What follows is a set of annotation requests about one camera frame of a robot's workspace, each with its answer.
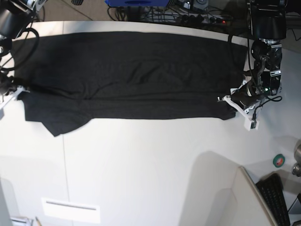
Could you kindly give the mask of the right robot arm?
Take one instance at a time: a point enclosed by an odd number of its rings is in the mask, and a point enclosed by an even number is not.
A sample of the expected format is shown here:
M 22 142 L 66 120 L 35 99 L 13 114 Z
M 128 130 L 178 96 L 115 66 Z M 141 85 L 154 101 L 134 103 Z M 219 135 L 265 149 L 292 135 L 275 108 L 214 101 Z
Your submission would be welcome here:
M 11 53 L 12 41 L 19 38 L 24 32 L 35 35 L 35 43 L 28 55 L 20 63 L 11 68 L 5 65 L 12 59 L 8 59 L 0 66 L 0 117 L 4 117 L 4 107 L 12 100 L 16 100 L 23 92 L 30 89 L 16 82 L 8 73 L 19 69 L 30 59 L 38 47 L 40 36 L 32 28 L 34 20 L 39 20 L 39 12 L 45 14 L 45 0 L 2 0 L 0 2 L 0 57 Z

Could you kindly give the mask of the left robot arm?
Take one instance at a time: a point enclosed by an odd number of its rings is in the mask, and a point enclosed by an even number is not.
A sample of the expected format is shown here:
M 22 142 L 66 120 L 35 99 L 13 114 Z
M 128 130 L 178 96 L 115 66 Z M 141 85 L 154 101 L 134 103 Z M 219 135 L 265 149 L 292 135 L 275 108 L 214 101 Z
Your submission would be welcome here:
M 245 119 L 247 130 L 257 129 L 259 111 L 268 102 L 279 102 L 281 88 L 281 40 L 286 38 L 284 0 L 248 0 L 246 28 L 254 38 L 247 43 L 247 57 L 254 65 L 243 72 L 244 79 L 238 88 L 218 100 L 235 108 Z

